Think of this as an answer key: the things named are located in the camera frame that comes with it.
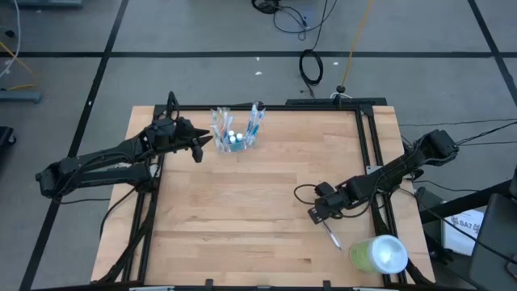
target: white cable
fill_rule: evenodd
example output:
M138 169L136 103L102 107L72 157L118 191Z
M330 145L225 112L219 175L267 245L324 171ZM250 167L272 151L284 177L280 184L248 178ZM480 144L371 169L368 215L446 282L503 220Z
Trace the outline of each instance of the white cable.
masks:
M350 99L353 99L351 96L349 95L346 95L345 93L338 93L338 92L334 92L330 95L330 98L331 99L334 99L336 95L339 95L340 97L341 96L344 96L344 97L347 97L347 98L350 98Z
M15 3L15 7L16 7L16 22L18 24L18 46L16 48L16 53L15 53L15 56L18 57L18 53L19 53L19 47L22 43L22 25L20 24L19 22L19 8L18 8L18 1L17 0L13 0L13 2ZM7 67L0 73L0 78L3 77L3 75L9 70L9 68L11 67L11 65L16 61L16 57L13 57L12 61L9 63L9 65L7 65Z

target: white lid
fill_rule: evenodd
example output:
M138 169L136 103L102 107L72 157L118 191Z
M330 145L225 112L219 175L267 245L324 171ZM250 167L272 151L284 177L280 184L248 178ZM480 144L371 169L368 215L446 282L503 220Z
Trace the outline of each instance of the white lid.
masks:
M406 247L392 235L381 235L371 242L368 256L373 267L383 274L402 272L408 261Z

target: wooden table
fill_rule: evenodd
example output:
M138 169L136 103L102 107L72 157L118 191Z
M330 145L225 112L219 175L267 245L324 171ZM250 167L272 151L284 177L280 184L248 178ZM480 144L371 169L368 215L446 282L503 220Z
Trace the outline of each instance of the wooden table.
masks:
M374 112L387 163L403 154L397 119L392 107L374 107ZM149 124L152 113L153 107L134 107L127 137ZM235 128L244 128L249 112L233 114L241 122ZM197 128L210 129L209 112L185 111L182 116ZM364 126L375 165L366 118ZM212 278L215 285L321 286L330 280L334 287L382 286L379 274L356 271L348 256L352 243L374 236L370 212L328 220L343 244L339 251L323 226L312 223L306 213L309 206L292 194L302 183L336 185L362 174L353 112L267 112L255 149L218 154L210 142L199 164L190 151L168 154L145 283L204 285ZM412 190L408 182L403 187ZM110 204L130 189L116 185ZM315 197L310 188L299 193L306 200ZM92 280L104 275L127 246L136 197L107 219ZM392 203L398 234L410 258L434 280L415 199L395 192ZM132 279L137 277L140 255L139 249Z

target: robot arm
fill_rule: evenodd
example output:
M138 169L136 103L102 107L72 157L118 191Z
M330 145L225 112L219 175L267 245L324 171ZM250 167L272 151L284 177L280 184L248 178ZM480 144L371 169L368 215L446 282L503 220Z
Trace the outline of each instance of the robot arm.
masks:
M354 176L334 189L327 182L316 186L319 196L308 213L315 224L328 217L341 218L342 209L354 209L370 201L378 190L391 192L405 175L423 165L441 166L458 152L456 143L443 130L434 130L418 139L412 149L368 175Z
M63 158L50 164L36 174L41 194L54 199L70 194L76 188L116 183L142 185L142 182L153 178L147 161L157 154L191 149L195 162L201 162L201 148L212 139L212 136L204 135L210 131L194 128L183 117L177 116L173 120L170 117L173 105L177 107L177 101L174 95L170 95L166 118L154 121L135 137L122 141L116 147L74 158ZM97 171L121 162L130 166Z

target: concrete floor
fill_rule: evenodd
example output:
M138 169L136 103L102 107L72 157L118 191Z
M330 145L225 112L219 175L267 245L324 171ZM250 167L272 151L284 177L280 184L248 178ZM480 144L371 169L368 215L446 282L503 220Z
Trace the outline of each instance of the concrete floor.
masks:
M322 1L284 0L300 8L309 25L321 17ZM517 52L513 0L476 0L496 45ZM81 10L22 11L24 52L102 52L121 0L85 1ZM350 48L366 1L338 0L322 29L321 51ZM0 7L1 25L15 29L15 13ZM279 24L289 26L279 15ZM312 47L278 32L272 17L239 0L130 0L116 37L114 52L301 51ZM0 36L15 48L15 41ZM467 0L376 0L358 51L489 52ZM18 143L0 169L0 282L3 290L19 287L48 209L34 174L67 155L82 108L99 66L99 58L26 57L40 79L39 104L0 103L0 125L15 128ZM517 74L517 59L505 59ZM324 57L325 74L314 91L328 98L341 82L347 60ZM30 81L18 65L0 87ZM164 103L173 90L181 104L244 103L310 98L298 72L297 57L111 58L86 126L79 153L117 144L124 138L131 107ZM358 57L347 83L355 97L385 97L401 124L515 118L517 107L491 58ZM503 123L444 126L455 140ZM433 128L402 127L409 139ZM481 141L515 141L517 127ZM516 144L461 149L445 167L427 168L425 179L451 188L485 188L511 177ZM445 200L464 193L426 185ZM111 188L76 191L109 197ZM99 224L107 202L60 208L32 288L87 284L99 244Z

